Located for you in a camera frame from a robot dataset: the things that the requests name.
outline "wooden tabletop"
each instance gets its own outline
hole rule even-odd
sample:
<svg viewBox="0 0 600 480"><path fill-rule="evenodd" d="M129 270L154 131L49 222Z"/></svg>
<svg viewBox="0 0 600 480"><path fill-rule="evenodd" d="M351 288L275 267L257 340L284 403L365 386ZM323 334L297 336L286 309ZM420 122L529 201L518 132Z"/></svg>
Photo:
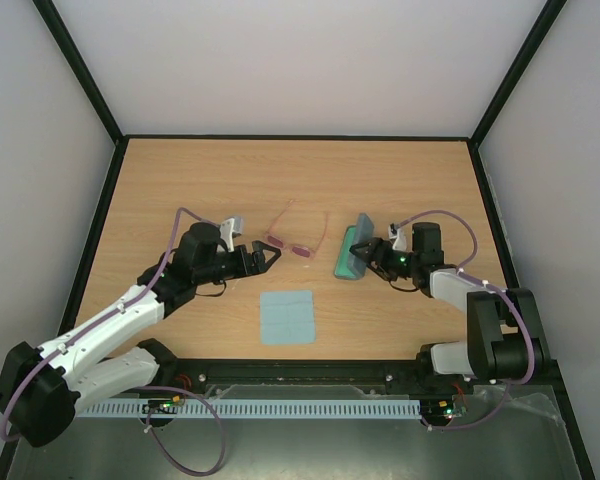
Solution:
<svg viewBox="0 0 600 480"><path fill-rule="evenodd" d="M284 252L265 275L229 282L220 298L195 298L114 354L155 337L183 358L410 359L423 344L463 339L466 318L445 303L392 290L370 271L359 281L334 277L345 229L360 212L373 220L375 235L385 238L391 222L424 210L461 215L479 241L467 271L504 285L462 142L133 139L78 324L157 263L179 206L216 222L241 215L245 229L237 241L250 249L291 200L275 233L314 248L327 222L314 258ZM179 235L191 224L183 219ZM439 215L425 220L440 223L447 262L458 263L470 253L470 237L457 221ZM410 240L410 229L406 233ZM217 289L203 288L205 293ZM313 292L316 341L264 345L260 293L288 290Z"/></svg>

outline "eyeglasses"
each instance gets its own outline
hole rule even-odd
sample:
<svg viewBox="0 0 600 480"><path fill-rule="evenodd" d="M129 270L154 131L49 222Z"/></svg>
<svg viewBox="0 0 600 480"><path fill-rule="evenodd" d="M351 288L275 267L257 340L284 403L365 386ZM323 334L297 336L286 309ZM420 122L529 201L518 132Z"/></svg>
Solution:
<svg viewBox="0 0 600 480"><path fill-rule="evenodd" d="M287 210L289 210L293 203L294 200L290 200L287 206L284 207L284 210L282 210L282 212L280 212L280 214L273 220L273 222L271 222L271 225L264 234L264 238L268 243L270 243L274 247L284 250L290 250L292 253L295 253L300 257L313 258L316 255L316 253L318 253L318 250L320 250L320 245L322 245L322 242L325 236L327 235L327 226L329 225L329 214L327 212L324 212L324 230L322 231L322 237L320 237L320 241L318 242L318 245L315 249L309 248L305 245L299 245L297 243L285 244L285 242L280 237L276 236L273 233L273 227L276 226L280 218L282 218L282 216L287 212Z"/></svg>

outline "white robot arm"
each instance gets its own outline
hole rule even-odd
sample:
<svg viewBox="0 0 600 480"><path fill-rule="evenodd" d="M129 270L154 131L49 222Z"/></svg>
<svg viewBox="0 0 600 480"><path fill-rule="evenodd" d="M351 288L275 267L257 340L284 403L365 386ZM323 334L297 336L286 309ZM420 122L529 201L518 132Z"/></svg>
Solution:
<svg viewBox="0 0 600 480"><path fill-rule="evenodd" d="M410 252L402 249L406 241L394 225L389 240L374 237L350 252L396 290L420 291L466 314L466 341L422 346L417 359L427 373L526 382L534 372L547 371L549 349L533 294L525 288L501 290L446 264L437 223L414 223L412 228ZM410 279L414 288L395 287L399 278ZM503 333L504 323L518 331Z"/></svg>
<svg viewBox="0 0 600 480"><path fill-rule="evenodd" d="M171 381L177 359L155 339L99 362L192 300L200 285L226 289L227 280L267 272L281 251L259 241L252 243L251 253L244 245L234 246L242 224L239 217L219 226L194 223L173 250L171 262L161 257L98 315L38 348L26 342L14 347L0 375L0 411L32 446L42 446L94 403L134 387ZM273 254L268 260L265 251Z"/></svg>

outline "blue square pad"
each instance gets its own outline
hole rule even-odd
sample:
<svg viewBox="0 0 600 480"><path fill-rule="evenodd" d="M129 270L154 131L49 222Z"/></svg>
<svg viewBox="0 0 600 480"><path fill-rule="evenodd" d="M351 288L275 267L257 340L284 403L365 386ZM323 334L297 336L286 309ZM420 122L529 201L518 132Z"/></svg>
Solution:
<svg viewBox="0 0 600 480"><path fill-rule="evenodd" d="M260 294L260 341L265 345L298 345L316 341L313 292Z"/></svg>

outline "glasses lens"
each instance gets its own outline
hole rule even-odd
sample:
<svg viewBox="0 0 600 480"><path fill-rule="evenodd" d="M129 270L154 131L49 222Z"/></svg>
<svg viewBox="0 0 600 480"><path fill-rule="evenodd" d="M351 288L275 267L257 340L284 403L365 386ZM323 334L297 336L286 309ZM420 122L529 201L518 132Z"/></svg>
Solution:
<svg viewBox="0 0 600 480"><path fill-rule="evenodd" d="M309 258L311 256L311 250L307 247L294 246L291 251L304 258Z"/></svg>
<svg viewBox="0 0 600 480"><path fill-rule="evenodd" d="M267 235L267 242L273 245L274 247L284 248L284 242L279 238L274 237L273 235Z"/></svg>

